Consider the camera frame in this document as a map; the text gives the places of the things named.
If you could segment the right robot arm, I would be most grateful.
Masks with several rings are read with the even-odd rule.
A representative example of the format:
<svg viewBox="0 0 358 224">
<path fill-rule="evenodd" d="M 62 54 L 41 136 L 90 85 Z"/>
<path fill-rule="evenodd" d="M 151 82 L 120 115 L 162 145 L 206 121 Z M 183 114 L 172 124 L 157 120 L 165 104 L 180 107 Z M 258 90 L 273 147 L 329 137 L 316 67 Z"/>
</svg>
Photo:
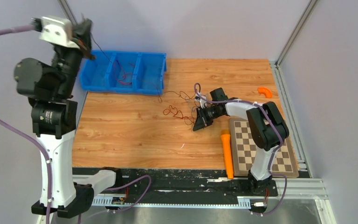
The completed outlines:
<svg viewBox="0 0 358 224">
<path fill-rule="evenodd" d="M 212 100 L 201 92 L 199 83 L 194 85 L 195 100 L 199 102 L 193 131 L 213 124 L 221 116 L 234 116 L 246 120 L 256 144 L 255 160 L 248 172 L 248 190 L 254 195 L 265 191 L 272 180 L 272 164 L 276 152 L 289 136 L 289 129 L 276 104 L 264 104 L 238 98 L 228 98 L 222 88 L 211 91 Z"/>
</svg>

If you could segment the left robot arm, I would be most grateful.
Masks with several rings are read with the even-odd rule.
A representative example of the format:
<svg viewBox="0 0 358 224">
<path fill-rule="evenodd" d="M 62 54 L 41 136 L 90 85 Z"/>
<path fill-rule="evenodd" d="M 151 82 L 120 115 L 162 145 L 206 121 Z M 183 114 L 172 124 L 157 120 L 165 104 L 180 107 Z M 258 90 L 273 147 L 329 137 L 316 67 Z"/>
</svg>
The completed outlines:
<svg viewBox="0 0 358 224">
<path fill-rule="evenodd" d="M 60 218 L 73 218 L 88 211 L 94 197 L 106 189 L 119 193 L 124 187 L 121 169 L 112 167 L 73 181 L 77 102 L 72 100 L 72 91 L 82 60 L 95 59 L 92 25 L 90 19 L 76 25 L 54 16 L 34 19 L 40 39 L 53 45 L 55 55 L 51 64 L 24 58 L 14 69 L 16 90 L 28 98 L 32 130 L 42 147 L 42 193 L 31 207 L 37 215 L 56 213 Z"/>
</svg>

